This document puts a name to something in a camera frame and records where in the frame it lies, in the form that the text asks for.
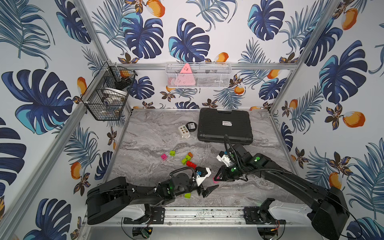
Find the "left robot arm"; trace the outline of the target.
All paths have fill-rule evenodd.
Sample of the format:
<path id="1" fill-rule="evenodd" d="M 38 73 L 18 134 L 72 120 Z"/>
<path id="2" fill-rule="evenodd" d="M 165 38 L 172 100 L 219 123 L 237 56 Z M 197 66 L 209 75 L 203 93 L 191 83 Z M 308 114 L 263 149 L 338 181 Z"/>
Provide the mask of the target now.
<path id="1" fill-rule="evenodd" d="M 173 203 L 178 196 L 194 191 L 206 198 L 219 185 L 204 188 L 203 181 L 211 175 L 209 168 L 183 167 L 170 172 L 170 178 L 153 187 L 137 186 L 117 177 L 92 188 L 87 193 L 87 223 L 97 225 L 108 221 L 127 206 L 143 205 L 141 213 L 134 210 L 129 219 L 138 221 L 151 217 L 151 206 L 165 206 Z"/>

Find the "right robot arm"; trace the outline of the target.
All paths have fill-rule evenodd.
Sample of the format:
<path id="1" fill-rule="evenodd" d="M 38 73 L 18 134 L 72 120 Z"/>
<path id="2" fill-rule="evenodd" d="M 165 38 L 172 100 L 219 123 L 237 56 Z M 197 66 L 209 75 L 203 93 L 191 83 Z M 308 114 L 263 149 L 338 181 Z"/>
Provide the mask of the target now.
<path id="1" fill-rule="evenodd" d="M 296 196 L 310 208 L 305 219 L 323 237 L 338 240 L 351 216 L 343 192 L 313 184 L 279 166 L 271 158 L 257 153 L 251 155 L 241 144 L 233 145 L 228 135 L 224 136 L 225 152 L 230 163 L 224 164 L 215 175 L 216 182 L 248 181 L 248 176 L 256 176 L 272 182 Z"/>

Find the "red long lego brick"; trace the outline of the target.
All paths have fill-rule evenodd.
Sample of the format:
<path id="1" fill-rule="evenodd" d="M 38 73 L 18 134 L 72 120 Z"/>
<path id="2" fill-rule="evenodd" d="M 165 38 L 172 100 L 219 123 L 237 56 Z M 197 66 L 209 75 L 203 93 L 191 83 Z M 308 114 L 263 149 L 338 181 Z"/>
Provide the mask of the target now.
<path id="1" fill-rule="evenodd" d="M 197 167 L 197 165 L 194 164 L 194 163 L 192 163 L 191 161 L 187 161 L 187 162 L 186 162 L 186 165 L 187 165 L 188 167 L 193 168 L 193 169 L 196 169 L 196 167 Z"/>

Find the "black plastic tool case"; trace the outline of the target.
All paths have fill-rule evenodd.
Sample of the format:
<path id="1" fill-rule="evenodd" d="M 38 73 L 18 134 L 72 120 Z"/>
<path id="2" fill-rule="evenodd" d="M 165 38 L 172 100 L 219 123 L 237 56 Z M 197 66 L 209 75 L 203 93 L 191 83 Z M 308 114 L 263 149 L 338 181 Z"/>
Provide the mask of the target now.
<path id="1" fill-rule="evenodd" d="M 197 138 L 208 143 L 223 143 L 227 135 L 233 144 L 250 145 L 253 132 L 247 111 L 200 110 Z"/>

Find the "white remote control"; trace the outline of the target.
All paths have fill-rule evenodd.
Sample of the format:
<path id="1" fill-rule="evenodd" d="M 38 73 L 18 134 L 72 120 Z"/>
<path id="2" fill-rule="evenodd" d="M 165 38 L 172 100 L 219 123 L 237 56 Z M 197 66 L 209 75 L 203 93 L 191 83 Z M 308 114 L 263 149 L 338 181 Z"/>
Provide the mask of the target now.
<path id="1" fill-rule="evenodd" d="M 186 125 L 179 126 L 178 131 L 183 139 L 188 139 L 191 136 Z"/>

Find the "black round tape measure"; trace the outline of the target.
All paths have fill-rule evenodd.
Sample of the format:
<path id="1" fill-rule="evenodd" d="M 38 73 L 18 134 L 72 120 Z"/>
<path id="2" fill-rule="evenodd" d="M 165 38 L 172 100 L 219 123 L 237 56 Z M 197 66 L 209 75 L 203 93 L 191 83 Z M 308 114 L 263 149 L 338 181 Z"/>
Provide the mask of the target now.
<path id="1" fill-rule="evenodd" d="M 196 125 L 196 123 L 194 123 L 194 122 L 189 122 L 189 123 L 187 123 L 187 124 L 186 124 L 186 127 L 187 127 L 187 129 L 188 129 L 189 132 L 194 132 L 194 131 L 196 131 L 196 129 L 197 129 L 197 125 Z"/>

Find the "pink triangle card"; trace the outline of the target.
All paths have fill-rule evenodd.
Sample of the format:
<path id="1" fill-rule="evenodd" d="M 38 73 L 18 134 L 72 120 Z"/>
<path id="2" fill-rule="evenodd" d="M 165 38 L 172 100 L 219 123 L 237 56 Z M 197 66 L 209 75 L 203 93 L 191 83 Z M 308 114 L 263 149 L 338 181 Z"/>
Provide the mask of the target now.
<path id="1" fill-rule="evenodd" d="M 196 80 L 192 72 L 190 64 L 186 63 L 181 69 L 180 73 L 177 74 L 176 79 L 174 80 L 174 85 L 177 87 L 187 87 L 194 86 Z"/>

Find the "aluminium front rail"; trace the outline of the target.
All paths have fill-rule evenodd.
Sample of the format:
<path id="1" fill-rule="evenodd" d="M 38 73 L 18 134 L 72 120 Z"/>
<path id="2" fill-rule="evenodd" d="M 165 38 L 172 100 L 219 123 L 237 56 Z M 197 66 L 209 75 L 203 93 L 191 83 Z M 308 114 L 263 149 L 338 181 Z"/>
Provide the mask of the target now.
<path id="1" fill-rule="evenodd" d="M 267 226 L 274 225 L 247 225 L 243 218 L 243 207 L 162 207 L 166 209 L 163 225 L 156 227 L 232 227 L 232 226 Z M 145 210 L 143 205 L 133 205 L 124 208 L 114 217 L 96 226 L 112 226 L 123 224 L 124 217 L 128 217 L 136 210 L 139 213 Z M 287 204 L 273 202 L 269 213 L 277 220 L 286 220 L 286 224 L 280 226 L 311 226 L 309 215 L 313 211 L 304 204 Z"/>

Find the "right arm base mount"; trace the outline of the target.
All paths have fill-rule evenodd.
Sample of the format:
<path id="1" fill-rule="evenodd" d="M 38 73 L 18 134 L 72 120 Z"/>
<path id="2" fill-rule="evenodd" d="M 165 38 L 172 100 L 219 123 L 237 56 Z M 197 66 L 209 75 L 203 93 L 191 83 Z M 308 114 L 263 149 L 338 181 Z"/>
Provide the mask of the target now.
<path id="1" fill-rule="evenodd" d="M 268 210 L 261 207 L 245 207 L 243 218 L 247 225 L 283 225 L 286 220 L 275 219 Z"/>

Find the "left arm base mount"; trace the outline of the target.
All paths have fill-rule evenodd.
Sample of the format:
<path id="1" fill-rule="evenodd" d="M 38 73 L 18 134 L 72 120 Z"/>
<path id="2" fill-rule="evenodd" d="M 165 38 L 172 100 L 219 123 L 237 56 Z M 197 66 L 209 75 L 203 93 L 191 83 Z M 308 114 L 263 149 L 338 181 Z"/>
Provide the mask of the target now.
<path id="1" fill-rule="evenodd" d="M 145 205 L 146 209 L 144 215 L 140 218 L 133 220 L 128 217 L 124 217 L 122 223 L 125 225 L 163 225 L 165 221 L 166 209 L 162 207 L 150 207 Z"/>

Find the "clear wall tray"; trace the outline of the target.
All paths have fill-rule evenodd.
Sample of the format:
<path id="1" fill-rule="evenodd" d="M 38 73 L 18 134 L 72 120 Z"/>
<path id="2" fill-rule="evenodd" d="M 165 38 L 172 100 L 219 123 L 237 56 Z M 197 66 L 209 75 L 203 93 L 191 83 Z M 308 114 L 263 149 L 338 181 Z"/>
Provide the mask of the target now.
<path id="1" fill-rule="evenodd" d="M 186 63 L 167 63 L 165 72 L 168 76 L 167 86 L 170 88 L 227 88 L 230 84 L 232 66 L 227 63 L 188 63 L 191 66 L 196 84 L 194 86 L 177 87 L 174 80 Z"/>

